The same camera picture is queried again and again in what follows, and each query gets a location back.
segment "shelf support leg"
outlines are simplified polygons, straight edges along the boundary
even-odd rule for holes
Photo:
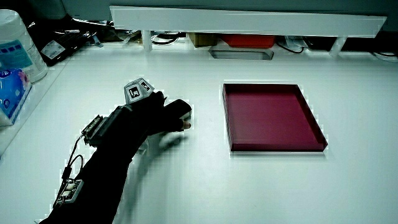
[[[144,51],[150,52],[152,50],[152,39],[150,36],[150,30],[142,30],[142,43],[144,44]]]
[[[347,37],[337,37],[335,43],[333,44],[333,46],[331,47],[331,49],[329,51],[330,56],[336,57],[340,53],[341,49],[343,48],[346,40],[347,40]]]

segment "container lid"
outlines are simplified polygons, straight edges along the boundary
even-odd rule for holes
[[[8,40],[11,36],[20,35],[25,32],[25,29],[25,24],[18,12],[0,9],[0,40]]]

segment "black cable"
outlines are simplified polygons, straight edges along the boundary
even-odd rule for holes
[[[178,38],[185,37],[185,36],[186,36],[186,33],[181,33],[181,32],[178,32],[176,34],[169,34],[169,33],[158,34],[158,35],[156,35],[157,38],[168,40],[168,41],[159,42],[159,41],[156,41],[156,40],[152,40],[152,43],[153,44],[157,44],[157,45],[167,45],[167,44],[171,44],[171,43],[177,41]]]
[[[375,54],[375,52],[370,52],[370,54],[373,55],[374,57],[376,57],[377,59],[382,60],[382,61],[385,61],[385,62],[398,63],[398,62],[396,62],[396,61],[394,62],[394,61],[388,61],[388,60],[381,59],[381,58],[379,58],[379,57],[377,56],[377,54]]]
[[[285,50],[287,50],[287,51],[289,51],[289,52],[295,53],[295,54],[301,54],[301,53],[304,51],[304,47],[301,48],[301,51],[295,52],[294,50],[290,50],[290,49],[288,49],[287,47],[284,47],[284,46],[280,45],[279,43],[276,43],[276,44],[277,44],[279,47],[282,47],[283,49],[285,49]]]
[[[55,208],[55,206],[56,206],[56,204],[57,204],[57,200],[58,200],[58,198],[60,197],[62,190],[65,188],[65,186],[66,186],[66,184],[67,184],[67,179],[69,178],[70,172],[72,171],[71,165],[72,165],[73,162],[76,160],[76,158],[79,157],[79,156],[81,157],[81,167],[83,167],[83,156],[82,156],[82,155],[76,156],[76,157],[74,158],[74,160],[71,162],[72,157],[73,157],[73,154],[75,153],[76,148],[77,148],[77,143],[79,142],[79,140],[80,140],[82,137],[83,137],[83,135],[80,135],[80,137],[76,140],[75,146],[73,147],[72,153],[70,154],[70,158],[69,158],[69,161],[68,161],[68,165],[67,165],[67,166],[65,167],[65,169],[63,170],[63,173],[62,173],[62,183],[61,183],[60,189],[59,189],[59,191],[58,191],[57,197],[55,198],[54,204],[52,205],[53,208]]]
[[[82,137],[83,137],[83,135],[80,135],[80,137],[76,140],[75,147],[73,147],[72,153],[70,154],[70,157],[69,157],[68,167],[70,167],[70,165],[71,165],[70,161],[72,160],[73,154],[74,154],[75,151],[76,151],[77,142],[78,142]]]
[[[167,44],[171,44],[171,43],[175,42],[177,39],[178,38],[174,38],[174,39],[171,39],[171,40],[165,41],[165,42],[158,42],[158,41],[153,40],[152,43],[157,44],[157,45],[167,45]]]
[[[397,54],[388,55],[388,54],[383,54],[383,53],[380,53],[380,52],[373,52],[373,53],[379,54],[379,55],[382,55],[382,56],[386,56],[386,57],[398,57]]]
[[[80,168],[82,169],[83,168],[83,165],[84,165],[84,158],[83,158],[83,156],[82,155],[77,155],[73,160],[72,160],[72,162],[70,163],[70,165],[72,165],[75,161],[76,161],[76,159],[78,158],[78,157],[80,157]]]

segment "blue label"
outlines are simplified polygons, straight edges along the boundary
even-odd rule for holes
[[[33,63],[19,40],[0,44],[0,68],[26,68]]]

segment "wipes container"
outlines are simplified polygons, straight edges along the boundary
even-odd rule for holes
[[[21,68],[31,83],[48,68],[16,11],[0,9],[0,70]]]
[[[0,70],[0,126],[14,124],[31,88],[21,69]]]

